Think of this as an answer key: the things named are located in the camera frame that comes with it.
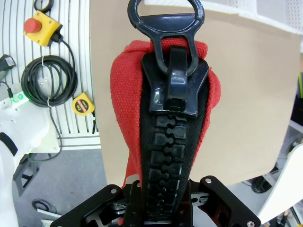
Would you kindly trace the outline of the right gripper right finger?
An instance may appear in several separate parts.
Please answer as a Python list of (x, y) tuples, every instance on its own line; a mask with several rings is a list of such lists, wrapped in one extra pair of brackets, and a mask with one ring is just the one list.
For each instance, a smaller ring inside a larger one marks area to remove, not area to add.
[(260, 219), (216, 177), (189, 183), (192, 205), (217, 227), (261, 227)]

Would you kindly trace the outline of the white slatted platform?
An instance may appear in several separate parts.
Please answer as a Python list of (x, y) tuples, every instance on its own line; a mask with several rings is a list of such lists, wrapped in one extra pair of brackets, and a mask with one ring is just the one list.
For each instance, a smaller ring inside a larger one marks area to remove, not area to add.
[[(15, 67), (0, 73), (0, 81), (11, 88), (20, 89), (24, 68), (43, 55), (57, 55), (66, 61), (71, 56), (64, 44), (53, 43), (41, 47), (24, 36), (24, 22), (35, 14), (35, 0), (0, 0), (0, 57), (12, 57)], [(90, 57), (90, 0), (54, 0), (47, 13), (62, 24), (61, 34), (69, 44), (75, 59), (78, 86), (75, 96), (86, 92), (93, 95)], [(79, 116), (72, 109), (72, 100), (52, 109), (61, 133), (64, 150), (98, 149), (101, 147), (98, 132), (93, 132), (93, 116)]]

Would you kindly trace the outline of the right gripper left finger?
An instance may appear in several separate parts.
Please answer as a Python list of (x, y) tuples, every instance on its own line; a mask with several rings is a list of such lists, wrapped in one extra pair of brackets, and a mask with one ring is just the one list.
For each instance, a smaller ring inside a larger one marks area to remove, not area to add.
[(110, 184), (53, 221), (50, 227), (142, 227), (139, 181)]

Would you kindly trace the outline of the yellow emergency stop box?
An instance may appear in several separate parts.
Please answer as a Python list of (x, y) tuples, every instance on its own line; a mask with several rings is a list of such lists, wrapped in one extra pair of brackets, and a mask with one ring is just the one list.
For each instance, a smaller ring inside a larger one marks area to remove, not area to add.
[(24, 35), (40, 46), (50, 46), (62, 39), (61, 28), (61, 23), (38, 10), (25, 21)]

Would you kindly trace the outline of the black metal stand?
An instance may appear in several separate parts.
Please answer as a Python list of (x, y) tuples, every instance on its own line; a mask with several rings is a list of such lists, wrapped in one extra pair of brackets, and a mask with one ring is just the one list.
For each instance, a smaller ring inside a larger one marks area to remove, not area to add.
[(27, 156), (22, 157), (13, 175), (13, 182), (15, 183), (19, 197), (24, 193), (38, 171), (39, 167), (37, 163), (31, 162)]

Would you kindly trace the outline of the yellow tape measure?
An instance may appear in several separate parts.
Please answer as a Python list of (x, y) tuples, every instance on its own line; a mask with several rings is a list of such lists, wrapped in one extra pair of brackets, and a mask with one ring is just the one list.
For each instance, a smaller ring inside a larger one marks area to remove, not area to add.
[(95, 105), (86, 92), (73, 99), (73, 111), (79, 116), (87, 116), (95, 111)]

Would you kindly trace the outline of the red pouch with black zipper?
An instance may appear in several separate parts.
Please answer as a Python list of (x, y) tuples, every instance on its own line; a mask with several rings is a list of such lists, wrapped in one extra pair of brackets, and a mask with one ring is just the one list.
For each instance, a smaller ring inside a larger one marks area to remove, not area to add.
[(219, 103), (221, 85), (194, 39), (204, 23), (200, 0), (188, 0), (192, 14), (139, 16), (141, 0), (127, 13), (149, 41), (132, 41), (110, 72), (112, 105), (129, 148), (126, 176), (138, 174), (139, 202), (124, 217), (172, 221), (184, 196), (192, 164)]

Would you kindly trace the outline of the black power adapter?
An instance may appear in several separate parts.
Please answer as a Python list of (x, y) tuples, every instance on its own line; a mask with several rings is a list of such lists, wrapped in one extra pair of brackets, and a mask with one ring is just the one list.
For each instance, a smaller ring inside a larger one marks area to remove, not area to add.
[(0, 72), (8, 71), (15, 67), (15, 61), (10, 55), (4, 54), (0, 57)]

